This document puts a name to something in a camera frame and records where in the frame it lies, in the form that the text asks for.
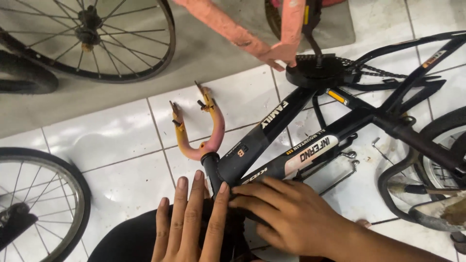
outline black bicycle frame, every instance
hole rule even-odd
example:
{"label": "black bicycle frame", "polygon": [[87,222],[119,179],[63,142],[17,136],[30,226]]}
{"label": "black bicycle frame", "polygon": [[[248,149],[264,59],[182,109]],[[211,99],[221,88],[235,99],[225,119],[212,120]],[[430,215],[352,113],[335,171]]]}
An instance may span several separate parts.
{"label": "black bicycle frame", "polygon": [[[347,146],[341,143],[342,141],[370,123],[375,124],[390,136],[405,142],[447,170],[458,176],[464,176],[466,164],[462,158],[458,159],[449,150],[422,137],[411,128],[411,125],[407,124],[406,119],[400,116],[432,95],[445,83],[445,80],[440,80],[440,85],[435,91],[422,93],[424,90],[421,90],[419,93],[424,94],[423,96],[414,96],[402,103],[403,97],[412,87],[418,86],[419,83],[426,83],[424,76],[429,70],[466,43],[466,31],[437,34],[378,48],[356,60],[352,67],[356,68],[381,55],[447,39],[450,41],[414,70],[378,108],[341,88],[327,89],[328,95],[350,108],[351,112],[241,178],[319,90],[318,88],[296,88],[224,157],[219,159],[216,153],[209,153],[202,158],[201,161],[211,181],[210,186],[212,186],[214,196],[222,181],[226,181],[230,186],[237,186],[260,178],[262,175],[284,179],[299,169],[312,168],[328,161]],[[322,125],[323,119],[319,119],[319,123]]]}

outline black pants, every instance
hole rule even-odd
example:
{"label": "black pants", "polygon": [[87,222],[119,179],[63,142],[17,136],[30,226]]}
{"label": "black pants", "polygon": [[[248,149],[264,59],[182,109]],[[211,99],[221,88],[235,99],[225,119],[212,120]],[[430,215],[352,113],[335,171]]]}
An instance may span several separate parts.
{"label": "black pants", "polygon": [[[172,211],[173,205],[169,209],[170,219]],[[204,243],[211,213],[212,202],[205,200],[202,210],[202,228],[199,237],[200,247]],[[156,214],[157,210],[149,211],[116,226],[92,251],[88,262],[151,262],[157,235]],[[228,232],[225,233],[220,258],[221,262],[231,261],[235,246],[234,239],[235,236]]]}

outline down tube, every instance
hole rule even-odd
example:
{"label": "down tube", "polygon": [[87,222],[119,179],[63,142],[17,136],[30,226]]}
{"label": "down tube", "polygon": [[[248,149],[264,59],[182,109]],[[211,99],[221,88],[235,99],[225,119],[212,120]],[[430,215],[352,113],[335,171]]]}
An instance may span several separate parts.
{"label": "down tube", "polygon": [[285,179],[298,169],[321,163],[320,158],[328,158],[327,152],[341,141],[356,133],[373,119],[372,111],[367,108],[356,108],[340,119],[328,125],[325,129],[309,136],[290,150],[276,157],[274,160],[254,170],[243,177],[236,185],[246,184],[261,175],[276,179]]}
{"label": "down tube", "polygon": [[238,181],[315,93],[313,89],[298,87],[289,94],[220,159],[218,164],[220,176],[230,185]]}

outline white tile floor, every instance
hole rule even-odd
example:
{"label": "white tile floor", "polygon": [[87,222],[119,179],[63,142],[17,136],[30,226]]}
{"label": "white tile floor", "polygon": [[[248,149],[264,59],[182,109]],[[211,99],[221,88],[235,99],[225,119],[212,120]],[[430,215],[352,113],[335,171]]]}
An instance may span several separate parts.
{"label": "white tile floor", "polygon": [[[349,0],[356,32],[356,43],[326,50],[338,56],[355,59],[371,49],[430,34],[465,30],[466,2],[460,0]],[[426,60],[439,43],[415,48],[375,59],[370,65],[395,73],[406,74]],[[466,63],[463,47],[457,55],[449,57],[434,71],[451,69]],[[440,73],[446,85],[430,99],[410,111],[420,130],[433,118],[465,106],[466,66]],[[365,83],[380,81],[365,77]],[[226,135],[219,150],[223,155],[239,141],[255,123],[290,93],[295,86],[289,84],[283,73],[260,66],[233,76],[205,83],[222,109],[226,120]],[[380,103],[389,91],[360,94],[372,105]],[[199,110],[196,101],[201,95],[195,86],[161,94],[155,97],[95,112],[57,123],[42,129],[1,139],[0,146],[20,146],[50,151],[72,161],[84,173],[93,194],[89,225],[68,262],[83,262],[100,239],[118,223],[155,209],[163,196],[173,197],[174,181],[180,176],[192,179],[199,162],[183,157],[176,147],[176,137],[171,123],[169,100],[177,102],[184,111],[186,126],[193,146],[209,136],[212,128],[210,117]],[[327,123],[348,112],[339,103],[321,97]],[[252,169],[283,153],[291,145],[318,131],[315,113],[307,106],[259,158]],[[389,164],[371,147],[380,137],[377,146],[392,161],[399,161],[405,154],[402,143],[388,137],[370,125],[358,132],[359,138],[351,146],[361,164],[357,173],[325,196],[329,204],[351,220],[365,218],[380,222],[395,218],[384,205],[376,188],[378,175]],[[307,183],[321,191],[351,169],[348,159],[338,159],[310,178]],[[264,243],[254,235],[247,224],[247,237],[251,247]],[[373,230],[408,244],[427,249],[452,261],[466,261],[452,247],[448,234],[436,232],[405,221],[389,221],[373,226]],[[276,250],[261,252],[270,261],[297,261],[279,254]],[[9,252],[7,261],[18,261]]]}

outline gray mat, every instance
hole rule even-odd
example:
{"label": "gray mat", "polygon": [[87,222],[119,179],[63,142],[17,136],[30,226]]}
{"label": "gray mat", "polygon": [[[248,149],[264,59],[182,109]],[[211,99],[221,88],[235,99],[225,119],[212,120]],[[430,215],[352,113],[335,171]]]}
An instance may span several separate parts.
{"label": "gray mat", "polygon": [[[278,40],[270,30],[263,0],[217,0],[235,20],[264,41]],[[222,78],[261,65],[170,2],[175,17],[177,48],[169,67],[158,77],[136,84],[112,85],[59,76],[61,88],[49,95],[0,95],[0,138],[33,130],[98,110]],[[354,30],[347,2],[323,9],[315,30],[322,48],[351,44]],[[307,43],[300,51],[309,48]]]}

